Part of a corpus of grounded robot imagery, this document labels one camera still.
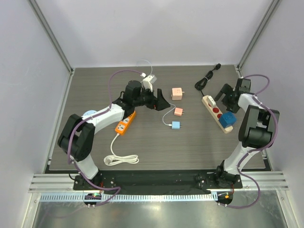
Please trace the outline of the tan cube socket adapter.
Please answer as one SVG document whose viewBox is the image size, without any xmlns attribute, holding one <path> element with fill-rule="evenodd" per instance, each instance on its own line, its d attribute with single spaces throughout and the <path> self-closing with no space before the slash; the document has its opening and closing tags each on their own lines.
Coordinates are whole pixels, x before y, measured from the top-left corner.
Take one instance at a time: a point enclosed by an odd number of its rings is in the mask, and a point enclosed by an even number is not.
<svg viewBox="0 0 304 228">
<path fill-rule="evenodd" d="M 171 99 L 173 101 L 181 100 L 183 97 L 184 91 L 181 87 L 175 87 L 171 89 Z"/>
</svg>

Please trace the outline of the pink charger plug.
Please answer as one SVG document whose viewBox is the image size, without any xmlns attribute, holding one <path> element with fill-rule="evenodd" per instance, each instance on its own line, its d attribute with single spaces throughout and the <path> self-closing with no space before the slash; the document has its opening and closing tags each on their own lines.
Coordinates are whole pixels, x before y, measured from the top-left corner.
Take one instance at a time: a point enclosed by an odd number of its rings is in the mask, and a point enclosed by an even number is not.
<svg viewBox="0 0 304 228">
<path fill-rule="evenodd" d="M 184 114 L 184 111 L 183 111 L 183 109 L 182 108 L 175 108 L 175 110 L 174 110 L 174 115 L 175 116 L 182 116 Z"/>
</svg>

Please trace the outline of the light blue charger plug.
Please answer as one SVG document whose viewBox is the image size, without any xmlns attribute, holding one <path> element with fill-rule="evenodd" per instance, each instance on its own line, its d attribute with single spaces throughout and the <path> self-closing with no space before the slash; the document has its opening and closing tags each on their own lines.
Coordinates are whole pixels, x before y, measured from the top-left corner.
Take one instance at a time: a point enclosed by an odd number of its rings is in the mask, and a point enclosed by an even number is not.
<svg viewBox="0 0 304 228">
<path fill-rule="evenodd" d="M 179 121 L 172 121 L 171 128 L 173 130 L 179 130 L 181 128 L 181 123 Z"/>
</svg>

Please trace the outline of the beige red power strip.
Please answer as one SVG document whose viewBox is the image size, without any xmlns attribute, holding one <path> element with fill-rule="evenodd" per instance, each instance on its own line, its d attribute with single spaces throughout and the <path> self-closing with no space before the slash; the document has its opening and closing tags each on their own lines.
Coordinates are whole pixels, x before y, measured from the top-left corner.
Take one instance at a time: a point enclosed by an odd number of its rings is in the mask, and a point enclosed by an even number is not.
<svg viewBox="0 0 304 228">
<path fill-rule="evenodd" d="M 216 106 L 215 108 L 212 108 L 209 104 L 208 104 L 208 102 L 207 102 L 207 97 L 208 97 L 209 95 L 205 95 L 205 96 L 203 96 L 203 98 L 202 98 L 202 103 L 205 105 L 205 107 L 206 107 L 206 109 L 209 111 L 209 113 L 211 114 L 211 116 L 214 118 L 214 120 L 216 121 L 216 123 L 218 124 L 218 126 L 222 129 L 222 131 L 224 132 L 224 133 L 230 133 L 232 130 L 233 130 L 233 127 L 232 126 L 230 126 L 230 127 L 228 127 L 228 128 L 223 128 L 222 126 L 221 126 L 221 124 L 219 123 L 219 118 L 221 117 L 221 115 L 223 114 L 222 112 L 221 112 L 221 110 L 219 109 L 219 107 L 218 106 Z"/>
</svg>

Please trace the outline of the blue cube adapter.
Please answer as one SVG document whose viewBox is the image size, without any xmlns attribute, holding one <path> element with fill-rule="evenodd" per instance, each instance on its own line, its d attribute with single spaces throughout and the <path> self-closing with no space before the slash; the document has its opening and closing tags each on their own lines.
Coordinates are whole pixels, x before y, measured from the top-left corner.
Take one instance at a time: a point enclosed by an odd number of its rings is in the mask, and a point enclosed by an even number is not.
<svg viewBox="0 0 304 228">
<path fill-rule="evenodd" d="M 233 126 L 237 119 L 232 112 L 226 112 L 221 115 L 218 121 L 223 128 L 228 128 L 230 126 Z"/>
</svg>

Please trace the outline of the orange power strip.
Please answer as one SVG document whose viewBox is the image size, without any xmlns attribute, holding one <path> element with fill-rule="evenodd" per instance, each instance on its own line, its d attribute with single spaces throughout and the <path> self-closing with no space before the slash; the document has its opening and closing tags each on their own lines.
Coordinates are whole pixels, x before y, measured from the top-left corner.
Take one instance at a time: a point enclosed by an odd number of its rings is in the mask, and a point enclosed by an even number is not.
<svg viewBox="0 0 304 228">
<path fill-rule="evenodd" d="M 130 127 L 131 123 L 133 122 L 134 118 L 136 116 L 136 111 L 134 111 L 130 116 L 126 117 L 122 121 L 119 122 L 117 127 L 115 128 L 115 131 L 118 135 L 125 135 L 126 131 Z"/>
</svg>

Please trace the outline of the round light blue socket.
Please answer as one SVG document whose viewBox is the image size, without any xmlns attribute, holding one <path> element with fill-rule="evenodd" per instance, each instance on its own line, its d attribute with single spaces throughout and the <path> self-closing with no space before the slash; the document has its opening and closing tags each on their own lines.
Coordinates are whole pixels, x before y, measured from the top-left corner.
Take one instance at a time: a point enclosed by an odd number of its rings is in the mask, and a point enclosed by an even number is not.
<svg viewBox="0 0 304 228">
<path fill-rule="evenodd" d="M 95 110 L 89 110 L 89 111 L 86 111 L 83 116 L 86 116 L 86 115 L 92 115 L 94 114 L 96 111 Z"/>
</svg>

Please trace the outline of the white plug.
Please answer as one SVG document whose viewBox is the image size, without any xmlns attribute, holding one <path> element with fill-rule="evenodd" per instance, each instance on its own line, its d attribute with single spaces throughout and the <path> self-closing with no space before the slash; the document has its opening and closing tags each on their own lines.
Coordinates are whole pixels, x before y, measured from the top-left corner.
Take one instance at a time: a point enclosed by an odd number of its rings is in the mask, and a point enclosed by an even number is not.
<svg viewBox="0 0 304 228">
<path fill-rule="evenodd" d="M 212 108 L 215 108 L 217 106 L 215 100 L 210 95 L 207 97 L 207 102 Z"/>
</svg>

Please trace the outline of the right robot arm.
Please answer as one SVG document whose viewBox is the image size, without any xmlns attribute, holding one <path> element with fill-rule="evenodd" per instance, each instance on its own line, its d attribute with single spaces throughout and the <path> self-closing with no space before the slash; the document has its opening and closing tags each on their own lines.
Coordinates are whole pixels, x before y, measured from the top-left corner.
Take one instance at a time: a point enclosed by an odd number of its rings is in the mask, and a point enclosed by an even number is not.
<svg viewBox="0 0 304 228">
<path fill-rule="evenodd" d="M 238 132 L 238 145 L 233 153 L 217 167 L 214 183 L 219 188 L 231 188 L 240 180 L 240 172 L 245 164 L 256 153 L 273 145 L 278 131 L 280 112 L 270 109 L 258 100 L 256 93 L 251 92 L 251 80 L 248 76 L 239 78 L 236 86 L 224 84 L 215 97 L 222 98 L 227 111 L 237 113 L 239 109 L 245 112 Z"/>
</svg>

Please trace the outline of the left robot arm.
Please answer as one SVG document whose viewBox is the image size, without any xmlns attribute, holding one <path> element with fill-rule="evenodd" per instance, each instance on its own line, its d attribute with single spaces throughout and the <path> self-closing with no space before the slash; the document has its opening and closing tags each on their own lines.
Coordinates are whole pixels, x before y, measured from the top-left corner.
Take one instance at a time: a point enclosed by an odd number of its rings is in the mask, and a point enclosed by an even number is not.
<svg viewBox="0 0 304 228">
<path fill-rule="evenodd" d="M 170 104 L 163 97 L 161 89 L 154 96 L 152 90 L 144 88 L 141 82 L 132 80 L 128 82 L 123 94 L 108 107 L 91 115 L 69 116 L 57 144 L 67 154 L 68 162 L 74 162 L 89 189 L 95 190 L 101 184 L 101 178 L 97 175 L 99 169 L 91 157 L 95 134 L 124 120 L 139 106 L 162 111 L 169 108 Z"/>
</svg>

